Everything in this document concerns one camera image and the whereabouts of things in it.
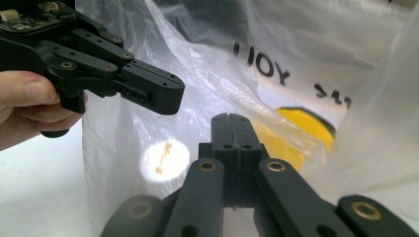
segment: plastic bag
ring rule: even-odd
[[[361,87],[321,170],[304,172],[322,196],[374,198],[419,232],[419,7],[392,53]]]
[[[180,188],[198,143],[210,141],[210,119],[221,113],[251,119],[271,156],[302,167],[307,177],[320,171],[322,143],[273,109],[309,108],[338,127],[352,101],[345,99],[388,57],[408,15],[369,1],[155,3],[92,0],[81,9],[124,37],[136,58],[187,86],[171,117],[90,96],[83,148],[94,236],[127,198],[164,198]],[[179,170],[168,179],[147,176],[150,151],[174,146],[185,158]],[[248,210],[227,212],[224,220],[225,236],[256,235]]]

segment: finger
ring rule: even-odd
[[[27,71],[0,72],[0,106],[50,104],[57,95],[46,78]]]
[[[68,118],[57,122],[38,122],[37,129],[39,131],[57,131],[57,130],[65,130],[73,126],[77,123],[83,115],[80,114],[73,114]]]
[[[0,123],[0,151],[40,134],[36,125],[35,121],[12,111],[10,116]]]
[[[53,99],[51,102],[42,103],[42,104],[43,105],[54,105],[54,104],[58,104],[58,103],[60,103],[59,95],[58,94],[55,94],[55,99]]]
[[[0,123],[5,121],[10,116],[12,111],[13,111],[12,107],[4,107],[4,108],[0,107]]]
[[[25,107],[20,108],[20,112],[25,118],[41,122],[57,122],[74,114],[63,109],[61,104]]]

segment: brass insert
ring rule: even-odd
[[[363,202],[363,201],[355,201],[351,205],[352,209],[357,213],[359,216],[368,219],[368,220],[380,220],[382,219],[381,212],[375,208],[373,205]]]
[[[132,54],[129,52],[124,53],[124,58],[132,58]]]
[[[73,64],[71,62],[63,62],[63,63],[61,63],[61,67],[71,68],[71,67],[73,67]]]
[[[206,161],[200,164],[200,170],[210,172],[215,170],[215,164],[211,161]]]
[[[283,172],[286,170],[286,167],[278,161],[271,161],[266,166],[268,170],[273,172]]]

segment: screw hole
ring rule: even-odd
[[[128,210],[128,216],[131,219],[142,219],[151,213],[152,206],[148,202],[137,202]]]
[[[182,237],[197,237],[200,234],[200,229],[194,225],[187,225],[182,228]]]
[[[317,226],[317,233],[321,237],[337,237],[336,232],[332,228],[325,225]]]

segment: white surface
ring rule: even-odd
[[[0,152],[0,236],[91,237],[81,130]]]

